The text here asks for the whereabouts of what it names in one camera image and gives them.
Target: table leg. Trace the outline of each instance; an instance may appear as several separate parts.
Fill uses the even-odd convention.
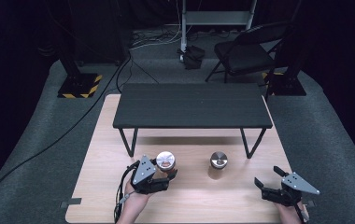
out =
[[[247,143],[247,138],[245,137],[245,133],[244,133],[244,129],[241,128],[241,134],[242,134],[242,140],[244,141],[244,146],[245,146],[245,151],[247,152],[247,158],[250,159],[253,154],[254,151],[256,151],[257,146],[260,144],[260,142],[262,141],[263,135],[265,133],[266,129],[262,129],[262,131],[260,132],[259,137],[256,140],[256,143],[254,144],[252,150],[249,152],[249,148],[248,148],[248,143]]]
[[[128,155],[130,157],[134,156],[135,153],[135,145],[136,145],[136,138],[137,138],[137,128],[134,130],[134,137],[132,138],[132,144],[131,144],[131,149],[129,148],[127,138],[125,137],[125,133],[123,129],[119,129],[122,141],[124,142],[125,148],[127,149]]]

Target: black curtain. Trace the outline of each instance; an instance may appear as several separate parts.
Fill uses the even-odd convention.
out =
[[[0,1],[0,169],[32,117],[53,61],[39,51],[45,31],[35,2]]]

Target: black wall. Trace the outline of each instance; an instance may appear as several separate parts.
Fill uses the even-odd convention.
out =
[[[52,58],[35,1],[0,1],[0,168],[32,116]]]
[[[303,70],[323,88],[355,144],[355,1],[311,1],[318,40]]]

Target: cup lid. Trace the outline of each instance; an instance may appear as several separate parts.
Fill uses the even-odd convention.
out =
[[[210,157],[210,164],[216,169],[223,169],[227,165],[227,156],[223,152],[214,152]]]

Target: yellow black striped marker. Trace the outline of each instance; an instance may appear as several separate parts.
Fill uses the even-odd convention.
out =
[[[58,91],[60,98],[90,98],[93,97],[102,79],[98,74],[81,74],[79,77],[67,78]]]

